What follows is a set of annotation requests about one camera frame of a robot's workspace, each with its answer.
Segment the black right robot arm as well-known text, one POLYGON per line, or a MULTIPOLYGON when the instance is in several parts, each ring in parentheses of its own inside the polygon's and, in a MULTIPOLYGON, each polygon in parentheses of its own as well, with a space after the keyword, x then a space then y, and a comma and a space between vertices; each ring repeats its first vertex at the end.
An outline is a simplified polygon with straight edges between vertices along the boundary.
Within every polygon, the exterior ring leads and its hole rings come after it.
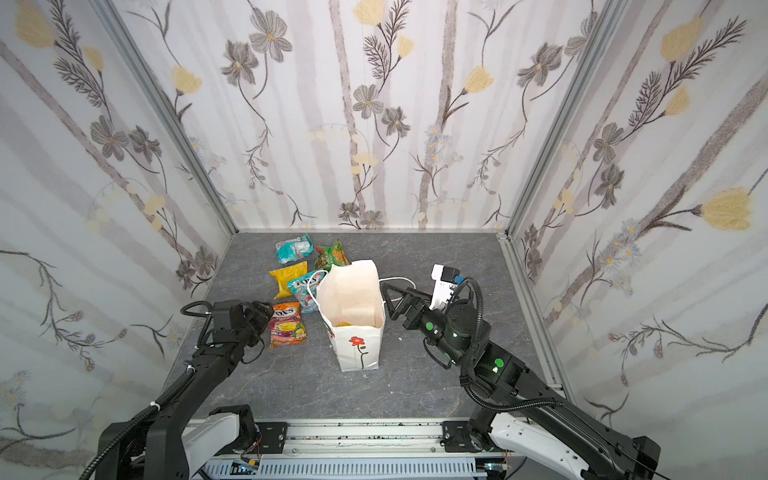
POLYGON ((437 348, 434 360, 443 369, 458 368, 460 387, 477 406, 467 423, 474 450, 519 453, 568 479, 660 478, 656 442, 591 417, 491 340, 475 279, 465 278, 437 310, 425 292, 390 282, 380 291, 390 319, 437 348))

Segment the yellow snack packet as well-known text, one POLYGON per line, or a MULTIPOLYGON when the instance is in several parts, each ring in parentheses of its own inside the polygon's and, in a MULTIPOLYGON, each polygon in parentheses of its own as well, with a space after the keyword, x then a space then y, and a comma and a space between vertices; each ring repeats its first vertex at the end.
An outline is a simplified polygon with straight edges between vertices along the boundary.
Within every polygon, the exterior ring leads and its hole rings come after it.
POLYGON ((307 273, 308 264, 306 261, 270 271, 269 275, 276 281, 278 286, 278 292, 274 299, 279 300, 292 296, 289 284, 307 273))

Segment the red green snack packet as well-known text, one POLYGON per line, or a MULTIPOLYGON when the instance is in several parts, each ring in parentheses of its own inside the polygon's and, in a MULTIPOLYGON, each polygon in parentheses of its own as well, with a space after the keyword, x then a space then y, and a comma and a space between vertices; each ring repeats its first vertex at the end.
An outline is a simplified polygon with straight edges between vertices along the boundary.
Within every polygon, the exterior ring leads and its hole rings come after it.
POLYGON ((340 240, 336 240, 330 246, 314 246, 317 253, 315 260, 316 270, 330 271, 333 266, 348 266, 351 262, 348 260, 340 240))

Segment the teal mini snack packet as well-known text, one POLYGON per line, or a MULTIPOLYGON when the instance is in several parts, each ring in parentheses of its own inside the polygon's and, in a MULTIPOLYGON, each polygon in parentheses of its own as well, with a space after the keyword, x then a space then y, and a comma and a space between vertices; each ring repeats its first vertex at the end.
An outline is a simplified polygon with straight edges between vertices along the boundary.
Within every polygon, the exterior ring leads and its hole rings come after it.
POLYGON ((298 300, 303 313, 319 311, 316 303, 317 288, 327 274, 326 270, 315 270, 287 283, 289 292, 298 300))

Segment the orange snack packet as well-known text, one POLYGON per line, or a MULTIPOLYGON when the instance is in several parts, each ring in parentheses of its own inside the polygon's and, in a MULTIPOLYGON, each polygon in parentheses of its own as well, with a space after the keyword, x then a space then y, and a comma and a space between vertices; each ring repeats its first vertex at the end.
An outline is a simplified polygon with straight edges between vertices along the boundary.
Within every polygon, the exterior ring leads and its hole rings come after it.
POLYGON ((307 332, 301 317, 301 304, 299 302, 286 302, 274 305, 268 329, 270 331, 270 349, 306 341, 307 332))

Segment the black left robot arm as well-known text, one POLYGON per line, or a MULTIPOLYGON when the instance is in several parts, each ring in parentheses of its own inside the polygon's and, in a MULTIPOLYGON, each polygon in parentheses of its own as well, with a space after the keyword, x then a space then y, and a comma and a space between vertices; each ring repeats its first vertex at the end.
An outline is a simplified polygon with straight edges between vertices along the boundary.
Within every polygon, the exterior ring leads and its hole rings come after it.
POLYGON ((209 395, 244 363, 247 349, 265 346, 273 317, 270 303, 205 300, 184 305, 181 314, 204 324, 183 372, 155 400, 126 422, 109 425, 84 479, 190 479, 228 449, 252 451, 263 435, 250 407, 220 407, 203 425, 188 427, 209 395))

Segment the white paper bag red flower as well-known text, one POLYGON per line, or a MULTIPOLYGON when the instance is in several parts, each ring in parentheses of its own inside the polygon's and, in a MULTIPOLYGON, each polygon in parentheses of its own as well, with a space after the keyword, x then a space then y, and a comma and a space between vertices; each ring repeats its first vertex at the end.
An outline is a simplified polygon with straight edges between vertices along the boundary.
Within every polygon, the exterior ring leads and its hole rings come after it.
POLYGON ((316 303, 340 370, 378 369, 387 314, 374 261, 333 266, 317 288, 316 303), (341 322, 352 326, 337 327, 341 322))

